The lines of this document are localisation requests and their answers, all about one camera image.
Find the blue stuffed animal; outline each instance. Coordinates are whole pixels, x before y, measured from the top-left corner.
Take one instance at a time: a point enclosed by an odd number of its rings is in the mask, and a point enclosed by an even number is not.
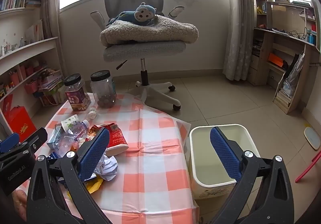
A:
[[[117,20],[131,22],[136,25],[146,26],[151,19],[155,17],[156,8],[146,5],[142,2],[136,11],[124,11],[120,13],[115,19],[111,19],[107,25],[113,24]]]

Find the red and white tablecloth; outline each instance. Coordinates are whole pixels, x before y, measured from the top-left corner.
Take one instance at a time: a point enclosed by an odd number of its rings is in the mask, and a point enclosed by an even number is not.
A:
[[[97,107],[94,97],[91,105]],[[67,101],[46,126],[51,136],[55,124],[78,114],[85,119],[88,111],[73,112]],[[97,109],[91,125],[116,123],[129,149],[116,157],[116,177],[104,181],[92,197],[114,224],[192,224],[198,221],[193,204],[182,143],[190,124],[146,106],[130,94],[119,94],[111,109]],[[49,155],[44,144],[37,152]],[[29,181],[20,188],[27,192]],[[64,191],[73,215],[80,217]]]

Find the gray seat cushion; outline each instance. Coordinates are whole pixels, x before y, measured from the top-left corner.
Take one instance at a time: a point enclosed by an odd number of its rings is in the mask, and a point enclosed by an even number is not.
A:
[[[124,61],[133,58],[170,56],[183,52],[186,44],[182,41],[161,41],[127,45],[114,45],[104,50],[105,62]]]

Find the fleece blanket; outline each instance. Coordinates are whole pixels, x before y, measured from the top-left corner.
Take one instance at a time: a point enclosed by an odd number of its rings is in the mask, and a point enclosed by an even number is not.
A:
[[[198,39],[198,30],[187,23],[156,15],[149,26],[126,21],[115,21],[101,32],[100,41],[105,47],[139,42],[183,41],[192,44]]]

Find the screw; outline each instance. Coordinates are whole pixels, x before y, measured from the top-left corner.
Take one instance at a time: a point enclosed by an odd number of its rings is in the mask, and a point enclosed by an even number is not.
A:
[[[75,152],[74,151],[67,152],[67,157],[68,158],[72,158],[73,156],[75,156]]]
[[[252,158],[253,157],[253,153],[251,151],[246,151],[245,152],[245,156],[249,157],[249,158]]]
[[[40,155],[37,160],[38,161],[43,161],[44,159],[45,159],[45,157],[43,155]]]
[[[275,159],[276,159],[277,161],[282,161],[282,157],[281,157],[280,155],[275,156]]]

